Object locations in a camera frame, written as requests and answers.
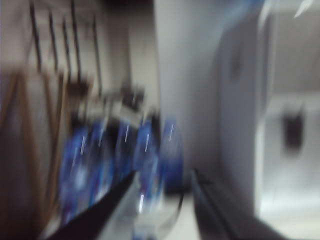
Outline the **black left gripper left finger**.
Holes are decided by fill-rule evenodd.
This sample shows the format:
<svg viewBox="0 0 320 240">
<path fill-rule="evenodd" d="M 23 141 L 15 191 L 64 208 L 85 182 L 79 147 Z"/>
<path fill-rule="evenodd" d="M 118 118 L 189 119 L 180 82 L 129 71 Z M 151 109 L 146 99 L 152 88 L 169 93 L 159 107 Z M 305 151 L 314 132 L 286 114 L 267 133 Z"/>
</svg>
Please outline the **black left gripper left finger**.
<svg viewBox="0 0 320 240">
<path fill-rule="evenodd" d="M 131 172 L 110 190 L 100 201 L 58 229 L 48 240 L 95 240 L 116 211 L 129 188 L 133 186 L 136 172 Z"/>
</svg>

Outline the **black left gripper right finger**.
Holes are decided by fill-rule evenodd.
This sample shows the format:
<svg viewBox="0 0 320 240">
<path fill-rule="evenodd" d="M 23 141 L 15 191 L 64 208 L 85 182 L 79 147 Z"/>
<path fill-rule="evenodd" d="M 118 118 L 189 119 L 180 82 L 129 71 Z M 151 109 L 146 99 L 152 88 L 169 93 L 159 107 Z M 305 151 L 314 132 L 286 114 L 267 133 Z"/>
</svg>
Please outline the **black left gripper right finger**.
<svg viewBox="0 0 320 240">
<path fill-rule="evenodd" d="M 200 237 L 203 240 L 239 240 L 239 208 L 220 182 L 193 169 L 191 188 Z"/>
</svg>

